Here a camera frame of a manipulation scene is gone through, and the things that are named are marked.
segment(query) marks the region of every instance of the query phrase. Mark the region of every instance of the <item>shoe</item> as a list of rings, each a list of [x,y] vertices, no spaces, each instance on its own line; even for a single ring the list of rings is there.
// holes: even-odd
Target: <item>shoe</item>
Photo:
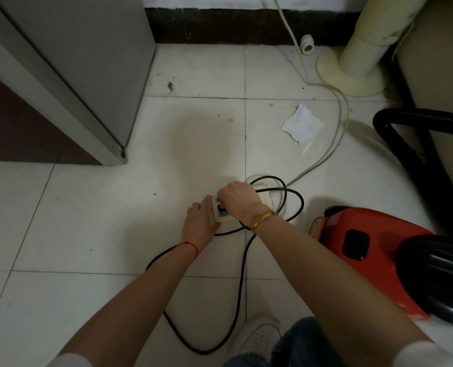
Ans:
[[[248,321],[232,341],[227,360],[239,354],[257,354],[270,361],[274,346],[281,339],[279,321],[270,316],[257,316]]]

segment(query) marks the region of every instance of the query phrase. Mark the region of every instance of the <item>baseboard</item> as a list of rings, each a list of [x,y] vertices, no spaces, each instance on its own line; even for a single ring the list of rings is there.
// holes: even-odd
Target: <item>baseboard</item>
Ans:
[[[157,43],[291,45],[277,10],[146,8]],[[299,41],[310,34],[317,45],[346,45],[359,12],[284,10]]]

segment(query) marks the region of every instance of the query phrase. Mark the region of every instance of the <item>white sleeve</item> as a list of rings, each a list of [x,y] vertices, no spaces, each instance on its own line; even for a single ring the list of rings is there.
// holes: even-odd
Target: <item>white sleeve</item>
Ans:
[[[453,367],[453,356],[429,341],[418,341],[403,348],[392,367]]]
[[[61,354],[53,359],[46,367],[92,367],[82,355]]]

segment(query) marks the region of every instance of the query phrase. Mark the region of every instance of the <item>blue jeans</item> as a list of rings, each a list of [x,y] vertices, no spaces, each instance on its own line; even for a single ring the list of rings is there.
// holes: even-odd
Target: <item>blue jeans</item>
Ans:
[[[315,317],[297,321],[272,350],[270,363],[257,354],[241,354],[223,367],[346,367]]]

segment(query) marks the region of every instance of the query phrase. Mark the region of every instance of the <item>extension socket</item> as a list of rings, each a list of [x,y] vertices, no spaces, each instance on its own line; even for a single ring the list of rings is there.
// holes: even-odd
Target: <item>extension socket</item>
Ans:
[[[266,184],[257,184],[253,186],[255,190],[259,189],[266,189],[268,186]],[[270,197],[270,192],[260,192],[259,193],[260,200],[262,201],[263,204],[266,204],[269,206],[271,210],[274,209],[274,204],[272,203],[272,198]],[[213,205],[213,213],[215,215],[215,220],[217,222],[225,222],[228,220],[235,220],[233,216],[228,214],[228,211],[226,209],[221,208],[219,204],[221,201],[218,199],[217,196],[211,196],[211,204]]]

